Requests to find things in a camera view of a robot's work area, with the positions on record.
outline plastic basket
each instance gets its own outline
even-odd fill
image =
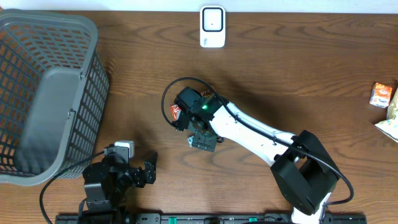
[[[109,89],[97,40],[82,16],[0,12],[0,183],[39,184],[92,155]]]

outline basket bottom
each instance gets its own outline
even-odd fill
[[[16,149],[18,171],[41,174],[54,162],[68,112],[80,82],[80,69],[52,68],[41,78]]]

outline cable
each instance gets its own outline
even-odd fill
[[[41,209],[41,211],[42,211],[42,214],[43,214],[43,216],[44,216],[44,219],[45,219],[45,221],[47,221],[48,224],[52,224],[52,222],[51,222],[49,216],[47,215],[47,213],[45,212],[45,208],[44,208],[44,204],[43,204],[43,196],[44,196],[44,192],[45,192],[45,190],[47,189],[47,187],[49,187],[49,185],[50,185],[53,181],[55,181],[55,179],[57,179],[58,177],[60,177],[62,174],[66,173],[68,170],[73,169],[73,168],[75,168],[76,166],[78,166],[78,165],[80,165],[80,164],[83,164],[83,163],[85,163],[85,162],[87,162],[87,161],[90,161],[90,160],[94,159],[95,157],[97,157],[97,156],[99,156],[99,155],[101,155],[101,154],[104,154],[104,151],[99,152],[99,153],[97,153],[97,154],[94,154],[94,155],[92,155],[92,156],[90,156],[90,157],[87,157],[86,159],[83,159],[82,161],[77,162],[77,163],[75,163],[74,165],[72,165],[72,166],[70,166],[70,167],[68,167],[68,168],[65,168],[64,170],[62,170],[61,172],[59,172],[57,175],[53,176],[53,177],[44,185],[44,187],[43,187],[43,189],[42,189],[42,191],[41,191],[41,193],[40,193],[39,203],[40,203],[40,209]]]
[[[222,98],[222,97],[221,97],[209,84],[207,84],[207,82],[205,82],[205,81],[203,81],[203,80],[201,80],[201,79],[199,79],[199,78],[193,78],[193,77],[178,78],[178,79],[172,81],[172,82],[166,87],[165,91],[163,92],[163,96],[162,96],[162,113],[163,113],[163,117],[166,119],[166,121],[167,121],[171,126],[173,126],[173,127],[176,128],[176,126],[174,126],[174,125],[169,121],[169,119],[167,119],[166,114],[164,113],[164,98],[165,98],[165,96],[166,96],[167,90],[169,90],[169,88],[170,88],[173,84],[175,84],[175,83],[177,83],[177,82],[179,82],[179,81],[182,81],[182,80],[195,80],[195,81],[198,81],[198,82],[204,84],[211,92],[214,93],[214,95],[215,95],[215,96],[217,97],[217,99],[221,102],[221,104],[225,107],[225,109],[227,110],[227,112],[235,119],[235,121],[239,121],[243,126],[249,128],[251,131],[254,131],[255,133],[260,134],[261,136],[264,136],[264,137],[267,138],[267,139],[270,139],[270,140],[273,141],[274,143],[281,144],[281,145],[283,145],[283,146],[285,146],[285,147],[287,147],[287,148],[289,148],[289,149],[291,149],[291,150],[293,150],[293,151],[299,152],[299,153],[301,153],[301,154],[303,154],[303,155],[305,155],[305,156],[307,156],[307,157],[309,157],[309,158],[311,158],[311,159],[315,159],[316,161],[318,161],[318,162],[322,163],[323,165],[327,166],[327,167],[328,167],[331,171],[333,171],[339,178],[341,178],[341,179],[345,182],[345,184],[347,185],[347,187],[348,187],[348,189],[349,189],[349,197],[346,198],[346,199],[344,199],[344,200],[339,200],[339,201],[334,201],[334,202],[326,202],[326,203],[323,204],[324,206],[328,206],[328,205],[339,205],[339,204],[347,203],[347,202],[349,202],[349,201],[351,201],[351,200],[353,199],[353,197],[354,197],[354,188],[353,188],[353,186],[351,185],[351,183],[349,182],[349,180],[348,180],[340,171],[336,170],[336,169],[333,168],[331,165],[329,165],[327,162],[325,162],[325,161],[319,159],[318,157],[313,156],[312,154],[310,154],[310,153],[308,153],[308,152],[305,152],[301,147],[297,147],[297,146],[290,145],[290,144],[288,144],[288,143],[286,143],[286,142],[283,142],[283,141],[280,140],[280,139],[277,139],[277,138],[275,138],[275,137],[273,137],[273,136],[270,136],[270,135],[268,135],[268,134],[266,134],[266,133],[263,133],[262,131],[260,131],[260,130],[258,130],[258,129],[256,129],[256,128],[254,128],[254,127],[248,125],[248,124],[246,124],[244,121],[242,121],[242,120],[239,118],[238,115],[234,114],[234,113],[227,107],[227,105],[226,105],[226,103],[224,102],[223,98]]]

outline white plastic part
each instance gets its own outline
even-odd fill
[[[200,45],[223,47],[225,44],[225,9],[221,6],[203,6],[200,9]]]
[[[233,103],[228,103],[227,107],[236,115],[239,116],[245,123],[252,127],[267,133],[272,137],[276,137],[283,142],[292,144],[291,140],[294,134],[279,131],[268,125],[261,123],[260,121],[251,118],[240,111]],[[282,155],[287,147],[280,144],[274,144],[274,142],[266,137],[251,131],[241,123],[236,122],[235,119],[227,112],[224,106],[214,113],[214,118],[210,121],[213,130],[221,137],[233,140],[246,149],[249,149],[261,159],[263,159],[268,165],[272,166],[275,162],[274,158],[277,154]]]
[[[115,146],[118,147],[126,147],[129,149],[129,158],[134,157],[134,142],[128,140],[120,140],[114,143]]]
[[[329,199],[331,193],[328,193],[322,200],[318,211],[313,215],[306,215],[300,212],[297,208],[293,208],[292,222],[296,224],[319,224],[319,219],[322,214],[322,205]]]

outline wood grain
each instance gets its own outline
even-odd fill
[[[159,153],[154,185],[128,192],[134,211],[255,213],[290,210],[269,167],[226,141],[209,153],[191,149],[160,112],[174,79],[214,85],[247,114],[275,128],[315,133],[355,188],[332,212],[363,212],[368,223],[398,220],[398,145],[373,124],[386,110],[368,104],[374,82],[396,87],[398,17],[354,14],[229,13],[222,49],[199,44],[198,13],[65,12],[98,26],[98,51],[111,81],[96,150],[120,139],[136,143],[136,164]],[[184,86],[170,89],[170,104]],[[1,223],[43,223],[43,185],[0,185]],[[331,200],[345,198],[340,181]],[[47,212],[77,212],[83,180],[58,180]]]

